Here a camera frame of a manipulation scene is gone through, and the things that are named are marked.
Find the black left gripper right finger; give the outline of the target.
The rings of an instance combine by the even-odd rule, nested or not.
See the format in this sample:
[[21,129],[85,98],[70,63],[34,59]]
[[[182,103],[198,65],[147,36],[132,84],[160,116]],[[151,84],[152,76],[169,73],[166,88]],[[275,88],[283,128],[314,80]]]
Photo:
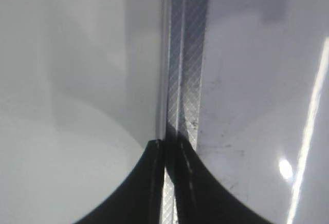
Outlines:
[[174,184],[179,223],[269,223],[226,190],[189,140],[167,125],[167,172]]

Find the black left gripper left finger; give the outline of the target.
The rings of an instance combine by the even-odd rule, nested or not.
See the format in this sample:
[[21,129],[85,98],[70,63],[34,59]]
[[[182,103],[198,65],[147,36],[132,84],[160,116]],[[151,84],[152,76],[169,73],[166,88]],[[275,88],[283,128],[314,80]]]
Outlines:
[[151,140],[124,182],[77,223],[159,223],[165,143]]

